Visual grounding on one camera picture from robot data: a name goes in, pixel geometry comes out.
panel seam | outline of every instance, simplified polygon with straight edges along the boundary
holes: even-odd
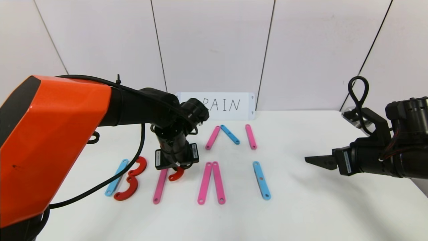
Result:
[[[393,0],[391,0],[391,2],[389,3],[388,9],[386,10],[385,16],[383,17],[382,23],[380,24],[380,27],[379,27],[379,29],[378,29],[378,31],[376,33],[376,37],[374,38],[374,40],[372,42],[372,45],[370,46],[369,52],[367,53],[366,58],[364,59],[363,65],[361,66],[360,70],[358,71],[358,75],[361,74],[361,71],[363,70],[364,64],[366,63],[367,58],[369,57],[370,52],[372,51],[372,48],[375,45],[376,39],[379,36],[380,30],[382,29],[383,23],[385,22],[386,16],[388,15],[388,12],[389,12],[389,9],[391,8],[392,2],[393,2]],[[343,106],[345,105],[345,102],[348,100],[348,97],[349,97],[349,93],[346,95],[346,98],[343,101],[342,106],[340,107],[339,111],[342,111]]]
[[[39,13],[40,19],[42,20],[43,26],[45,27],[46,32],[48,33],[48,36],[49,36],[49,39],[51,40],[51,43],[52,43],[52,45],[53,45],[53,48],[55,49],[55,52],[56,52],[56,54],[58,55],[58,58],[59,58],[59,60],[61,61],[61,64],[62,64],[62,66],[64,67],[65,72],[66,72],[66,73],[67,73],[67,75],[68,75],[68,74],[69,74],[69,73],[68,73],[68,70],[67,70],[67,68],[65,67],[64,61],[62,60],[61,55],[59,54],[58,49],[57,49],[57,48],[56,48],[56,46],[55,46],[55,43],[54,43],[54,41],[53,41],[53,39],[52,39],[51,34],[49,33],[49,30],[48,30],[48,27],[46,26],[45,20],[43,19],[42,14],[40,13],[39,6],[37,6],[36,0],[33,0],[33,2],[34,2],[34,5],[36,6],[37,12]]]
[[[155,9],[153,8],[153,1],[152,1],[152,0],[150,0],[150,4],[152,5],[153,22],[154,22],[154,24],[155,24],[156,39],[157,39],[157,41],[158,41],[159,56],[160,56],[160,63],[161,63],[161,65],[162,65],[163,81],[165,82],[165,91],[166,91],[166,92],[168,92],[168,87],[166,86],[165,69],[163,68],[163,60],[162,60],[161,46],[160,46],[160,43],[159,43],[158,28],[157,28],[157,26],[156,26],[156,20],[155,20]]]
[[[268,53],[269,37],[270,37],[270,30],[272,28],[273,13],[275,11],[275,3],[276,3],[276,0],[273,0],[272,15],[270,16],[269,32],[267,33],[268,38],[266,41],[265,57],[263,58],[263,66],[262,66],[262,74],[260,76],[259,91],[257,92],[256,110],[257,110],[257,105],[259,104],[260,89],[262,88],[263,71],[265,70],[266,55]]]

sticker label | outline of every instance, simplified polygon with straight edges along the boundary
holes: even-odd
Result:
[[[196,144],[192,144],[193,158],[198,158],[198,150],[196,149]]]
[[[248,92],[178,92],[180,103],[196,98],[208,108],[210,120],[254,120],[256,98]]]
[[[352,170],[351,170],[351,164],[349,163],[349,156],[348,156],[348,152],[347,152],[347,151],[345,151],[345,152],[343,153],[343,155],[345,156],[346,169],[348,170],[348,173],[351,173],[351,172],[352,172]]]
[[[161,151],[156,151],[156,166],[161,165]]]

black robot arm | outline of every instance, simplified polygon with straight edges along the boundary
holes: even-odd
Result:
[[[368,108],[356,112],[361,119],[364,117],[372,122],[375,131],[368,137],[357,138],[347,147],[333,149],[332,155],[305,157],[307,163],[329,170],[339,168],[340,174],[346,176],[368,172],[428,179],[428,97],[392,102],[386,106],[386,116],[391,120],[394,132],[392,138],[388,123],[381,116]]]
[[[160,144],[160,149],[155,152],[157,170],[188,169],[199,162],[197,145],[189,144],[186,136],[197,134],[194,126],[209,118],[208,109],[202,102],[191,98],[180,104],[175,95],[153,88],[138,90],[138,94],[111,88],[109,108],[99,126],[152,124],[150,129]]]

orange casing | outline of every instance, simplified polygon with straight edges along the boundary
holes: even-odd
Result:
[[[92,81],[41,80],[0,148],[0,227],[41,214],[107,112],[111,89]]]

white wall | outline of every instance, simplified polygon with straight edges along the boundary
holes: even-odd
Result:
[[[66,74],[33,1],[0,0],[0,73],[0,105],[30,75]]]
[[[150,1],[36,0],[70,74],[165,91]]]
[[[365,107],[386,118],[392,101],[428,96],[428,1],[393,1],[361,71],[369,81]],[[354,91],[360,98],[364,85]],[[344,108],[355,105],[349,97]],[[414,180],[428,196],[428,180]]]
[[[257,110],[339,110],[390,0],[278,0]]]
[[[259,90],[273,0],[154,0],[168,92]]]

